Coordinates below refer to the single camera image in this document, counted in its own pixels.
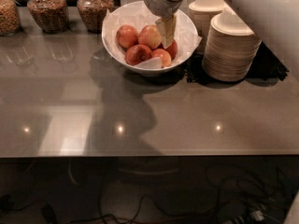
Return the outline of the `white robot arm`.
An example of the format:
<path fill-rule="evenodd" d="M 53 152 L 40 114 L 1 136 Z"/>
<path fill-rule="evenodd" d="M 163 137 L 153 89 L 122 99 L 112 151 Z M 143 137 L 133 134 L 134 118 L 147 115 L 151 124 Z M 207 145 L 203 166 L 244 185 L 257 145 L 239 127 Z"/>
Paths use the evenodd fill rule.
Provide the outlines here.
<path fill-rule="evenodd" d="M 165 17 L 183 0 L 143 0 L 149 10 Z M 299 0 L 224 0 L 295 74 L 299 72 Z"/>

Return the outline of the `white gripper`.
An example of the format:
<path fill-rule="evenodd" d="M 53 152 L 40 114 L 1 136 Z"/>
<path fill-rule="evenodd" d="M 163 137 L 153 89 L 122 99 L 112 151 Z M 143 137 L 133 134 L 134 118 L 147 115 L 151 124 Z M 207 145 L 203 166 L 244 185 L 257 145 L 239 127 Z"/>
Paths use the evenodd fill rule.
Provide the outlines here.
<path fill-rule="evenodd" d="M 177 17 L 174 15 L 182 0 L 143 0 L 150 12 L 160 18 L 155 23 L 162 37 L 162 44 L 168 48 L 175 36 Z"/>

